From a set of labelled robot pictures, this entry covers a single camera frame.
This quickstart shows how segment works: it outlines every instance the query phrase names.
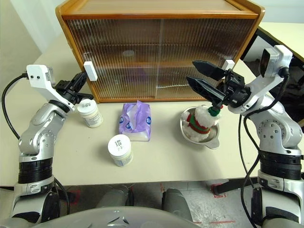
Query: wooden cabinet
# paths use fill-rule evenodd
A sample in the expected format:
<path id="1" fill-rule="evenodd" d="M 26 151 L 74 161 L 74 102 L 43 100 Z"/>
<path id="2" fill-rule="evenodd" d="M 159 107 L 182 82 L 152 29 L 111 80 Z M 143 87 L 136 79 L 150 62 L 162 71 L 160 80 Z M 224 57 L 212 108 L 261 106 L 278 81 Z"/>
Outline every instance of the wooden cabinet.
<path id="1" fill-rule="evenodd" d="M 83 70 L 92 61 L 98 102 L 200 100 L 193 60 L 238 61 L 264 8 L 248 0 L 68 0 L 56 8 Z"/>

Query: jar lid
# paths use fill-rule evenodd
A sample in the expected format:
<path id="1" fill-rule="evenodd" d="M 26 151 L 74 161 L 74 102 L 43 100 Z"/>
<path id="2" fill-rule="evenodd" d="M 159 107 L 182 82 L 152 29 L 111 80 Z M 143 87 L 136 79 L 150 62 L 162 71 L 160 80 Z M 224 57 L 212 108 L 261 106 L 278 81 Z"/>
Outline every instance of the jar lid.
<path id="1" fill-rule="evenodd" d="M 79 103 L 77 110 L 80 114 L 88 115 L 96 109 L 96 106 L 97 106 L 97 104 L 96 104 L 95 100 L 83 99 Z"/>
<path id="2" fill-rule="evenodd" d="M 118 134 L 110 139 L 108 150 L 115 157 L 123 156 L 131 150 L 131 141 L 128 136 Z"/>

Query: green hat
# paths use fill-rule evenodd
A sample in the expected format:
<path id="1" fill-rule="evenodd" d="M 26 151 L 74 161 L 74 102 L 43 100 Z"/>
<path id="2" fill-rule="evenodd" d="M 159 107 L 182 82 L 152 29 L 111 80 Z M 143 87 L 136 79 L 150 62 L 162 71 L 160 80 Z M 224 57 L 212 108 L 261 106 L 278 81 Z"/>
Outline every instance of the green hat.
<path id="1" fill-rule="evenodd" d="M 211 116 L 217 116 L 220 112 L 220 109 L 216 107 L 210 107 L 208 108 L 208 112 L 210 113 Z"/>

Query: wooden frame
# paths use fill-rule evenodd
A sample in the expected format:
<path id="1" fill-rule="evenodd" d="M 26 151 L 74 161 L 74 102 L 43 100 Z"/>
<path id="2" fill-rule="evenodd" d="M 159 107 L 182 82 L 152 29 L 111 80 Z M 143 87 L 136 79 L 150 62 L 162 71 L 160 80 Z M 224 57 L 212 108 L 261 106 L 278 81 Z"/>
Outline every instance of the wooden frame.
<path id="1" fill-rule="evenodd" d="M 83 63 L 84 60 L 77 48 L 76 42 L 73 38 L 72 32 L 69 29 L 67 24 L 68 19 L 254 19 L 254 24 L 247 34 L 246 39 L 244 40 L 239 52 L 234 58 L 234 61 L 237 62 L 245 50 L 247 44 L 249 43 L 251 37 L 253 36 L 255 30 L 257 29 L 264 13 L 265 9 L 260 7 L 249 0 L 225 0 L 227 3 L 231 4 L 238 10 L 192 10 L 189 12 L 171 12 L 171 13 L 143 13 L 143 14 L 96 14 L 94 12 L 91 13 L 78 13 L 77 11 L 82 8 L 88 0 L 66 0 L 61 5 L 56 7 L 56 16 L 58 21 L 62 27 L 62 30 L 66 36 L 68 44 L 79 64 L 79 67 L 82 71 L 84 71 Z M 101 99 L 97 97 L 98 92 L 95 89 L 95 86 L 91 81 L 87 81 L 89 87 L 96 98 L 97 102 L 134 102 L 138 98 L 123 98 L 123 99 Z M 144 98 L 140 99 L 143 102 L 151 102 L 151 101 L 199 101 L 204 100 L 204 98 Z"/>

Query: white table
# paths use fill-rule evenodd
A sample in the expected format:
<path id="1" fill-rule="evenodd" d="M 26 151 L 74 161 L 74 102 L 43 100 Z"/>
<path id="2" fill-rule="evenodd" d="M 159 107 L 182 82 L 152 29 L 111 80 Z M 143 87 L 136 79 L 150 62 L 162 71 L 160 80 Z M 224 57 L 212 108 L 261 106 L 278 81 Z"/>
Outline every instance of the white table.
<path id="1" fill-rule="evenodd" d="M 80 71 L 63 35 L 35 63 L 52 66 L 57 79 L 70 80 Z M 247 82 L 255 78 L 242 61 L 236 64 L 234 70 L 244 75 Z M 82 92 L 89 92 L 88 88 L 85 87 Z M 45 102 L 25 79 L 12 88 L 6 98 L 7 111 L 19 134 L 27 129 L 30 119 Z M 134 159 L 124 168 L 116 166 L 107 151 L 108 141 L 118 134 L 118 120 L 123 104 L 99 104 L 104 122 L 95 129 L 86 127 L 78 113 L 70 114 L 57 137 L 53 174 L 64 185 L 202 181 L 245 176 L 237 144 L 238 115 L 230 113 L 227 107 L 221 111 L 220 146 L 211 150 L 186 141 L 179 127 L 180 114 L 186 108 L 210 103 L 149 104 L 152 112 L 151 140 L 132 142 Z M 18 141 L 3 115 L 0 116 L 0 186 L 13 186 L 19 172 Z M 253 124 L 249 123 L 249 129 L 256 136 Z M 257 152 L 244 129 L 242 136 L 244 159 L 246 165 L 251 166 Z M 300 148 L 304 149 L 303 140 Z M 258 167 L 253 171 L 253 176 L 257 174 Z"/>

